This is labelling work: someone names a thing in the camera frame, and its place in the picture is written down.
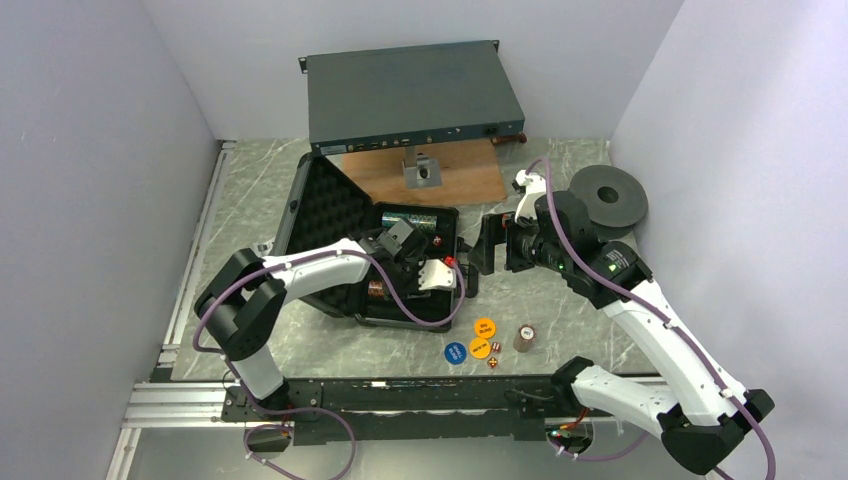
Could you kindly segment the orange brown poker chip stack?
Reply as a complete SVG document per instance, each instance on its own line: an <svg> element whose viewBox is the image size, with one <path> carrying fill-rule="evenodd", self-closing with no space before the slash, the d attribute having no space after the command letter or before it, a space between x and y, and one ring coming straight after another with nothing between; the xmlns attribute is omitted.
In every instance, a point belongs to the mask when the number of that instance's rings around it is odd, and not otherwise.
<svg viewBox="0 0 848 480"><path fill-rule="evenodd" d="M367 286L367 294L370 298L386 299L388 297L387 288L382 281L371 280Z"/></svg>

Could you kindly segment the black poker set case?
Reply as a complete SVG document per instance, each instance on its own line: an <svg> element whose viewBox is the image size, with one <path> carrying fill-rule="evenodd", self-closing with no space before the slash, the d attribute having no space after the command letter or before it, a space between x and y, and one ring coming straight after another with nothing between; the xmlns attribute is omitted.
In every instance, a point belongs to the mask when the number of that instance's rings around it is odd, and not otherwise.
<svg viewBox="0 0 848 480"><path fill-rule="evenodd" d="M476 293L454 268L459 212L377 201L323 156L298 161L270 258L307 258L287 271L288 297L362 325L443 333Z"/></svg>

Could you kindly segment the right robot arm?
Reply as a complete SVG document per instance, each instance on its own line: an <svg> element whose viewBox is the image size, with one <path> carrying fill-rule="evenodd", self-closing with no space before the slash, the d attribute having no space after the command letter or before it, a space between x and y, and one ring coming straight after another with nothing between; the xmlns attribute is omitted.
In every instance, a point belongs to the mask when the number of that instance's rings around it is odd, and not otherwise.
<svg viewBox="0 0 848 480"><path fill-rule="evenodd" d="M469 253L480 274L493 273L498 245L505 246L504 267L512 273L540 267L559 274L635 341L669 388L663 393L576 356L551 377L557 411L574 415L586 407L631 423L697 475L718 472L749 432L767 439L760 423L773 399L746 388L704 351L645 262L620 241L600 240L585 203L572 193L540 196L530 216L482 216Z"/></svg>

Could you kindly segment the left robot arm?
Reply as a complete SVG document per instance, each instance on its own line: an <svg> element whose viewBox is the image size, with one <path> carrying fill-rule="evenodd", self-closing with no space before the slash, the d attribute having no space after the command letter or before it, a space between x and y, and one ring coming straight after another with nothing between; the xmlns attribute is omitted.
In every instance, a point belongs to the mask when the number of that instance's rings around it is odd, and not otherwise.
<svg viewBox="0 0 848 480"><path fill-rule="evenodd" d="M261 258L250 249L233 254L194 305L198 330L216 342L241 383L248 407L264 420L287 406L287 382L268 341L282 308L317 292L363 281L370 270L386 275L385 286L402 291L418 284L427 236L401 220L300 253Z"/></svg>

